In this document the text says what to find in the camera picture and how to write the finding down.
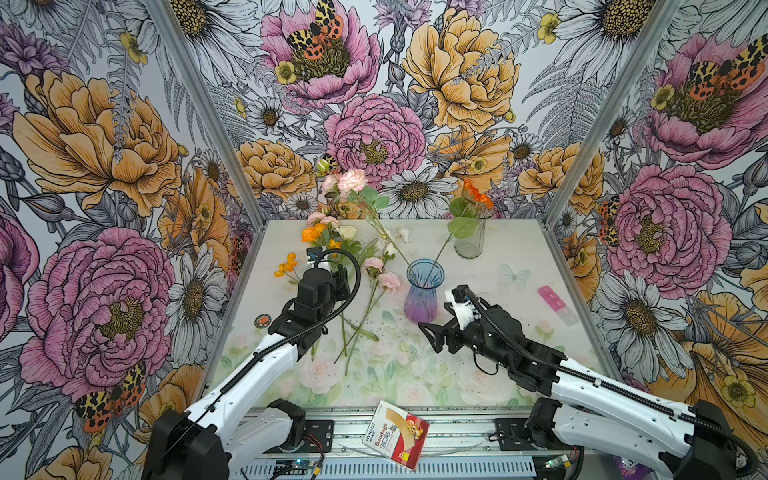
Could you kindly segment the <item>purple blue glass vase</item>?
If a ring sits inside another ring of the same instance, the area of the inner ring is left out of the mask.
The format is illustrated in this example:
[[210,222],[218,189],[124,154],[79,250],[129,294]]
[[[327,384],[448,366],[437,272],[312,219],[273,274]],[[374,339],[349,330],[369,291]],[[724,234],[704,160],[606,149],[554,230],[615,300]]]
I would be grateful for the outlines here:
[[435,260],[418,259],[406,271],[410,284],[404,302],[404,313],[414,323],[431,323],[438,314],[438,289],[445,278],[443,267]]

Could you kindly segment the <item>yellow poppy flower stem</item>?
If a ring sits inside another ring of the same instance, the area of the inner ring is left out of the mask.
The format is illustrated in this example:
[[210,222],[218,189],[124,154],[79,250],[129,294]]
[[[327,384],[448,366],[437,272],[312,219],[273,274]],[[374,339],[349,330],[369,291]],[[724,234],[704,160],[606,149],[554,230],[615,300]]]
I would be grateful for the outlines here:
[[300,281],[296,271],[297,266],[297,255],[291,252],[286,256],[285,260],[279,264],[277,270],[274,272],[274,276],[277,278],[287,278],[291,284],[296,285]]

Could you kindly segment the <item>pink rose flower stem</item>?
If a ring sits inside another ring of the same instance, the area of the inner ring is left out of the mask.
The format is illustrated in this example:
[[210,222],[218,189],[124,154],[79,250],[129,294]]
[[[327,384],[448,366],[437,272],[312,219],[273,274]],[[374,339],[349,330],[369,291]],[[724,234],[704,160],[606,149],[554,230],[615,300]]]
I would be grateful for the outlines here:
[[369,183],[364,170],[331,169],[331,160],[330,156],[325,156],[320,162],[325,167],[320,193],[328,208],[336,217],[345,217],[350,211],[357,212],[358,219],[365,220],[377,235],[377,228],[385,227],[382,215],[391,205],[390,197]]

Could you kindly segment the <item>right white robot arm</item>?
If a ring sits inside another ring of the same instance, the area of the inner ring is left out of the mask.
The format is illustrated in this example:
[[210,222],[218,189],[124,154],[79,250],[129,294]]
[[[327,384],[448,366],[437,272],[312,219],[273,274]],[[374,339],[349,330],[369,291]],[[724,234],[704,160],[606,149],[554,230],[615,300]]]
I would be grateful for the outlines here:
[[423,323],[435,352],[462,348],[490,360],[537,394],[519,436],[538,449],[582,447],[625,458],[669,479],[739,479],[758,458],[722,410],[667,400],[632,388],[525,336],[519,320],[466,285],[447,293],[444,325]]

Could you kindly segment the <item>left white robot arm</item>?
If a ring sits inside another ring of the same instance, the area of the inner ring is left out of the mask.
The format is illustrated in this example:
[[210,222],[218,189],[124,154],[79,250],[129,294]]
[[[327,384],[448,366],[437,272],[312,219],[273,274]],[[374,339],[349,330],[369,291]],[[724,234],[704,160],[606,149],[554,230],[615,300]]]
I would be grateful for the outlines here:
[[361,280],[358,265],[347,270],[317,257],[250,359],[184,412],[168,410],[155,422],[143,478],[226,479],[255,455],[300,442],[305,413],[288,401],[271,403],[255,421],[244,418],[326,334],[327,323],[352,303]]

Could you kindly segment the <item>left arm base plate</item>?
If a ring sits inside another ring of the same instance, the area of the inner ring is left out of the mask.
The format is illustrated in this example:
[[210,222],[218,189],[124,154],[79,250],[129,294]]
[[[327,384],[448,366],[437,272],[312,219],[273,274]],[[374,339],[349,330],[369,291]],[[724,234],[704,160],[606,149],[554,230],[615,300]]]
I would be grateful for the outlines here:
[[298,452],[328,454],[332,451],[335,422],[329,419],[307,419]]

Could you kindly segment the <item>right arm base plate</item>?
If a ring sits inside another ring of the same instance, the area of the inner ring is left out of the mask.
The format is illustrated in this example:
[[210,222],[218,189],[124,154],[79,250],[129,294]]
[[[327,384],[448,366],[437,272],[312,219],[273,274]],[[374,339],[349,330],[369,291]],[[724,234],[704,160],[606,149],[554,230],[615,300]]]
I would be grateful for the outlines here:
[[525,422],[525,418],[496,418],[494,431],[488,436],[488,440],[496,443],[502,452],[535,451],[537,447],[532,442]]

